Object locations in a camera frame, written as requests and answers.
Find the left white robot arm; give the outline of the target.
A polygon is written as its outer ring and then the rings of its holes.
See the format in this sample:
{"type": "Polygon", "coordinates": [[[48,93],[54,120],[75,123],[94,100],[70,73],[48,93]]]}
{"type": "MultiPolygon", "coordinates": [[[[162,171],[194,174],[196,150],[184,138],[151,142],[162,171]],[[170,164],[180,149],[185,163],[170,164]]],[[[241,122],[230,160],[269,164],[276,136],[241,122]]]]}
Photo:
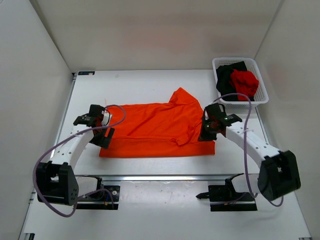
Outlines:
{"type": "Polygon", "coordinates": [[[88,144],[107,149],[115,129],[108,127],[112,114],[103,106],[92,104],[89,112],[78,116],[70,131],[71,139],[57,147],[54,156],[35,168],[35,182],[42,194],[39,201],[72,206],[79,197],[89,195],[100,200],[105,194],[100,177],[75,176],[76,164],[88,144]]]}

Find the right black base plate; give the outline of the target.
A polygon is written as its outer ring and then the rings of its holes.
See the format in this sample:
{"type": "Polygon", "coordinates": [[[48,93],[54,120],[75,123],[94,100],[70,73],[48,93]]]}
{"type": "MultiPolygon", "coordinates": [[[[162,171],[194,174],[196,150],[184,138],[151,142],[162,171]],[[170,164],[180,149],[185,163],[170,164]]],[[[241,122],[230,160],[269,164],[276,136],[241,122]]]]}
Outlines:
{"type": "Polygon", "coordinates": [[[224,180],[224,184],[209,184],[207,192],[195,197],[198,200],[209,200],[211,212],[255,212],[258,210],[255,199],[248,192],[236,192],[232,185],[235,175],[224,180]]]}

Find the aluminium rail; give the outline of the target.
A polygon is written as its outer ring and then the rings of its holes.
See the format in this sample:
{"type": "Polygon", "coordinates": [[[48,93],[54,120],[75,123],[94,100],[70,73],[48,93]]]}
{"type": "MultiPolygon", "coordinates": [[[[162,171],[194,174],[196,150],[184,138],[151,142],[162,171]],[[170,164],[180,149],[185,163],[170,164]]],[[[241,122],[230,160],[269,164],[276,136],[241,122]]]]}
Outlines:
{"type": "Polygon", "coordinates": [[[108,182],[143,182],[143,181],[224,181],[225,179],[234,176],[235,174],[187,174],[187,175],[102,175],[103,181],[108,182]]]}

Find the red t shirt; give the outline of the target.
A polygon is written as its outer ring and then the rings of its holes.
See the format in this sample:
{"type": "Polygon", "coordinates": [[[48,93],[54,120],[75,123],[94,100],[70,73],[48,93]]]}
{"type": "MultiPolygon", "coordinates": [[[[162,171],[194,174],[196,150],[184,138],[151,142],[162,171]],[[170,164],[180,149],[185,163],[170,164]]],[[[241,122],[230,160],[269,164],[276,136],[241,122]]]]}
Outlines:
{"type": "Polygon", "coordinates": [[[236,93],[246,95],[251,101],[259,87],[259,80],[251,71],[239,71],[234,69],[230,75],[229,83],[235,88],[236,93]]]}

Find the dark label sticker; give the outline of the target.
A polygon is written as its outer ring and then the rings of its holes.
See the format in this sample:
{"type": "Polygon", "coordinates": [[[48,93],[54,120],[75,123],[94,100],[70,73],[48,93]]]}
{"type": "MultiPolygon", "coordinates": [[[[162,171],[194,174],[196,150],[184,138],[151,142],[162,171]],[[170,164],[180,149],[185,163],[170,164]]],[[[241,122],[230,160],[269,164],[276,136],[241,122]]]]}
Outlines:
{"type": "Polygon", "coordinates": [[[95,71],[79,71],[79,76],[93,76],[95,74],[95,71]]]}

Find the black t shirt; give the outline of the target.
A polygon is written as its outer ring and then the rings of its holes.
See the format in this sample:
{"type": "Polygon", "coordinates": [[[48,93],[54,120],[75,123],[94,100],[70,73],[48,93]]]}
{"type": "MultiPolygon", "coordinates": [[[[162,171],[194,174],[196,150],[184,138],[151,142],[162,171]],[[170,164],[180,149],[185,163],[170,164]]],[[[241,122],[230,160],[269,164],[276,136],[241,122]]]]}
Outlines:
{"type": "Polygon", "coordinates": [[[234,70],[248,71],[244,61],[236,62],[229,65],[221,65],[216,69],[216,74],[217,74],[216,88],[222,96],[226,94],[236,93],[235,88],[232,87],[231,84],[229,83],[231,73],[234,70]]]}

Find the orange t shirt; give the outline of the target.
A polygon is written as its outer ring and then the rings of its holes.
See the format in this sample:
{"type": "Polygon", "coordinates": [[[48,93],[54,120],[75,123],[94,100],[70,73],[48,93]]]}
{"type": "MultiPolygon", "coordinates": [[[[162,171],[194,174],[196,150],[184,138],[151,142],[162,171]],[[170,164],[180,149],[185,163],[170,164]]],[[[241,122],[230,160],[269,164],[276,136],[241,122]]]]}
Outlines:
{"type": "Polygon", "coordinates": [[[167,103],[109,107],[114,134],[101,158],[167,158],[215,154],[214,141],[199,141],[203,109],[183,88],[167,103]]]}

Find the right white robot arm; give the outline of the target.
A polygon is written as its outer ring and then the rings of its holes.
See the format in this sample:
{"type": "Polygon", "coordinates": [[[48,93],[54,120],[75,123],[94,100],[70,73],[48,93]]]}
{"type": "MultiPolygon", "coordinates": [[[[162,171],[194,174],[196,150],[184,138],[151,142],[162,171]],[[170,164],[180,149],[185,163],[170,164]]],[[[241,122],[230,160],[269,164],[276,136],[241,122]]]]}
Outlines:
{"type": "Polygon", "coordinates": [[[224,188],[227,198],[236,200],[242,193],[248,193],[261,194],[273,201],[301,188],[298,164],[292,151],[281,151],[262,140],[238,115],[228,115],[222,104],[205,107],[201,120],[199,141],[215,141],[218,135],[223,135],[243,150],[245,162],[251,158],[259,168],[258,174],[249,174],[246,170],[227,178],[224,188]]]}

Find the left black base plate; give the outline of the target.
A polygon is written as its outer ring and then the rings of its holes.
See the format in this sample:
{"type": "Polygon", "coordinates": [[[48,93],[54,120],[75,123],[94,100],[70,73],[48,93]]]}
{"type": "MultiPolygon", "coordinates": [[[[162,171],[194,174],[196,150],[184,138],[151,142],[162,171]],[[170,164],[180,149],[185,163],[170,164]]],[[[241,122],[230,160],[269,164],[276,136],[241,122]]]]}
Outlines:
{"type": "Polygon", "coordinates": [[[107,192],[101,193],[97,199],[83,198],[78,202],[77,210],[118,210],[120,200],[120,185],[104,185],[111,193],[112,199],[107,192]]]}

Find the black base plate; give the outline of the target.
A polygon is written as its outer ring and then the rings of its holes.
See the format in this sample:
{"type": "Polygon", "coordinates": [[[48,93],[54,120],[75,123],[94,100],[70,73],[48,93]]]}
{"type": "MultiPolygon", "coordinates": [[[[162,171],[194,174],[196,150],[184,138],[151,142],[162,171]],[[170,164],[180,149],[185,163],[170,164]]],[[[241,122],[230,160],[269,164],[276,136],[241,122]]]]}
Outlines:
{"type": "Polygon", "coordinates": [[[118,210],[120,200],[120,185],[104,185],[111,193],[112,199],[107,192],[101,193],[97,199],[83,198],[78,202],[77,210],[118,210]]]}
{"type": "Polygon", "coordinates": [[[255,199],[248,192],[236,192],[232,185],[235,175],[224,180],[224,184],[209,184],[207,192],[195,197],[198,200],[209,200],[211,212],[255,212],[258,210],[255,199]]]}

